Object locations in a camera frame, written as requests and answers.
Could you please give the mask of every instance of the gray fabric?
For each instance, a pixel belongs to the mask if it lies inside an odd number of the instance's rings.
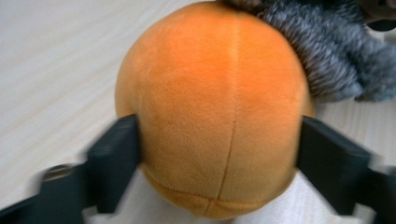
[[[355,0],[221,1],[255,14],[289,40],[320,102],[395,97],[396,47],[368,35]]]

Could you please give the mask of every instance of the plush fabric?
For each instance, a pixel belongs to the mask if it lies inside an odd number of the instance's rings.
[[[169,202],[218,219],[256,210],[288,187],[301,115],[314,113],[288,41],[216,2],[184,7],[135,42],[116,107],[119,117],[138,117],[149,183]]]

